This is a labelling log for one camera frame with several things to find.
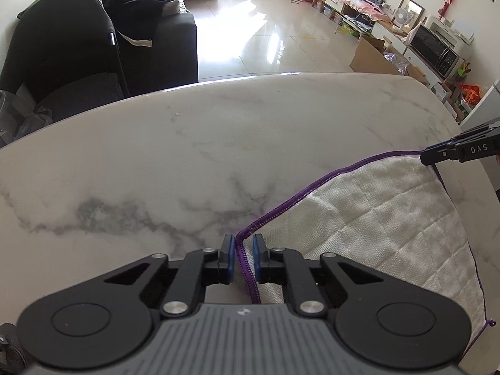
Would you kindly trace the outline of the white towel purple trim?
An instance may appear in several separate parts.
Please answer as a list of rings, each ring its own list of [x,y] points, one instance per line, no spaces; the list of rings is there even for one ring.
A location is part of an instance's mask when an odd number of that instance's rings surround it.
[[[334,252],[459,303],[475,342],[493,321],[474,253],[439,170],[418,151],[392,151],[328,173],[237,234],[237,257],[254,303],[281,291],[255,278],[252,237],[307,259]]]

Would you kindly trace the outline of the white refrigerator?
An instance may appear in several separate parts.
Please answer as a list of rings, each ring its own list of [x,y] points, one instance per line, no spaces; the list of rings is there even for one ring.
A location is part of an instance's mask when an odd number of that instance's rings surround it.
[[[500,81],[496,80],[488,89],[480,102],[460,124],[460,129],[469,130],[479,124],[485,124],[500,117]]]

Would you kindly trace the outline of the black microwave oven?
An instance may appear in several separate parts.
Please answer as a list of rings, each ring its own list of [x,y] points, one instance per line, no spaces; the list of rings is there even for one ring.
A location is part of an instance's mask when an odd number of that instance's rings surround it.
[[[437,74],[448,78],[458,63],[459,56],[433,31],[424,25],[416,27],[409,46],[416,51]]]

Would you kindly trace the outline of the black round phone stand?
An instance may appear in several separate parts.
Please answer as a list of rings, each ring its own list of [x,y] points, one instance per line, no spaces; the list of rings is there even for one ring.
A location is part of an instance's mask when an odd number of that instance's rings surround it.
[[[28,362],[11,323],[1,325],[1,374],[22,374]]]

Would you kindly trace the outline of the white printer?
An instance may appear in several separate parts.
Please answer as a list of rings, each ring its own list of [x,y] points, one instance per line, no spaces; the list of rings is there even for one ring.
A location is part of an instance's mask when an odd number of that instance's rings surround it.
[[[430,15],[425,21],[425,27],[439,36],[455,51],[472,47],[472,41],[463,37],[450,26],[446,25],[434,15]]]

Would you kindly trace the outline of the open cardboard box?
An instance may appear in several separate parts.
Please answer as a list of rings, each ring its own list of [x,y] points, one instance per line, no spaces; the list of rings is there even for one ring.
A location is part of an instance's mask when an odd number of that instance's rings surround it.
[[[408,76],[428,85],[420,68],[411,64],[392,44],[385,47],[383,40],[374,37],[359,37],[349,67],[358,73]]]

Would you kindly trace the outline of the small white desk fan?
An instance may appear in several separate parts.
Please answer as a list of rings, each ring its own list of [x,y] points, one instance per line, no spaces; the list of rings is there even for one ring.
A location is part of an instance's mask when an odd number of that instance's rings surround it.
[[[410,31],[409,25],[412,19],[413,13],[407,8],[400,7],[394,13],[393,28],[408,34]]]

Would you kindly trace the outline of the dark grey sofa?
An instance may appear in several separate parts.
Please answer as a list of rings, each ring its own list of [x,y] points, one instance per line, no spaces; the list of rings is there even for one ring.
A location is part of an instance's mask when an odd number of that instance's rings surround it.
[[[152,47],[132,46],[116,31],[120,62],[132,96],[199,82],[198,29],[185,1],[178,1],[181,13],[160,21]]]

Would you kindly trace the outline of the black clothing on sofa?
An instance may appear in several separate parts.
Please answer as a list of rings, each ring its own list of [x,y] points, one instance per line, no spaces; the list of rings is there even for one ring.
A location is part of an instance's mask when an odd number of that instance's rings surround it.
[[[151,48],[158,24],[181,13],[178,0],[100,0],[115,30],[132,46]]]

